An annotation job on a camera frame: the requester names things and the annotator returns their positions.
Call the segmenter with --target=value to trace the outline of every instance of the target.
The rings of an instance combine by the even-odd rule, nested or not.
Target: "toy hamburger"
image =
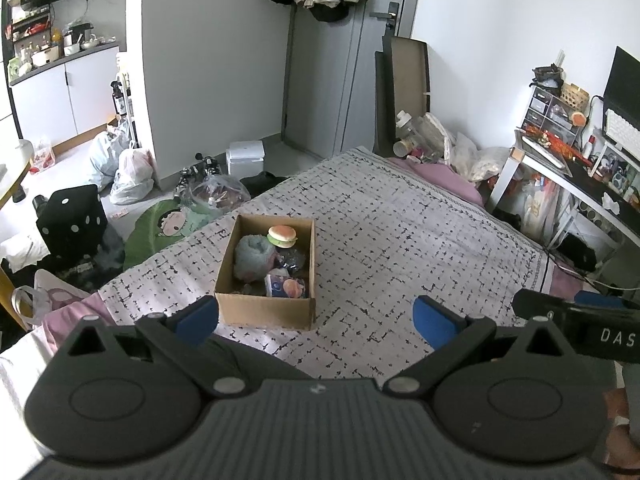
[[[267,239],[276,247],[289,249],[296,244],[296,230],[288,225],[274,225],[269,228]]]

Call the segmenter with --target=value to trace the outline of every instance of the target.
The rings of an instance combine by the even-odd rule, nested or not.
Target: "computer monitor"
[[[613,59],[604,101],[606,108],[640,129],[640,61],[620,47]]]

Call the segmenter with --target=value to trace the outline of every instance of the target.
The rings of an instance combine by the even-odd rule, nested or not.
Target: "woven basket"
[[[589,104],[589,93],[574,84],[564,83],[560,98],[582,113],[585,112]]]

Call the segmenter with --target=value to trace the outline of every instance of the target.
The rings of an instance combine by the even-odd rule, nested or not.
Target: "cardboard box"
[[[242,283],[234,278],[234,251],[245,235],[267,235],[274,225],[288,225],[296,230],[296,247],[308,251],[308,298],[263,298],[232,294]],[[316,318],[316,223],[308,218],[240,214],[229,238],[214,288],[225,324],[257,328],[293,328],[311,330]]]

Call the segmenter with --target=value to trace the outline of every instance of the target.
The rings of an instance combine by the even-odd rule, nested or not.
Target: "kitchen counter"
[[[21,83],[22,81],[25,81],[26,79],[33,77],[35,75],[38,75],[42,72],[46,72],[47,70],[49,70],[50,68],[53,68],[55,66],[59,66],[61,64],[64,63],[68,63],[69,61],[73,61],[75,59],[79,59],[81,57],[84,56],[88,56],[89,54],[94,54],[95,52],[100,52],[101,50],[107,50],[108,48],[115,48],[115,47],[119,47],[120,46],[120,42],[119,41],[114,41],[113,43],[106,43],[103,45],[99,45],[99,46],[95,46],[93,48],[90,48],[89,50],[81,50],[80,52],[78,52],[77,54],[72,54],[71,56],[64,56],[61,57],[55,61],[52,61],[51,63],[47,63],[45,66],[41,66],[39,68],[33,68],[31,70],[31,72],[26,73],[23,76],[20,76],[17,79],[14,79],[13,81],[11,81],[9,83],[9,86],[15,86],[18,83]]]

